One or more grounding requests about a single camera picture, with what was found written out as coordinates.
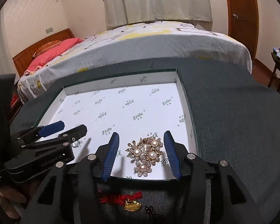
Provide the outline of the person left hand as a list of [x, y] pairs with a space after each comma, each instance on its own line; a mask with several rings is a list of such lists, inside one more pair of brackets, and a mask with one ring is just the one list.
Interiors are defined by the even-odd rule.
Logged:
[[23, 186], [0, 188], [0, 205], [8, 217], [16, 220], [23, 216], [24, 205], [28, 204], [35, 194], [39, 184], [26, 183]]

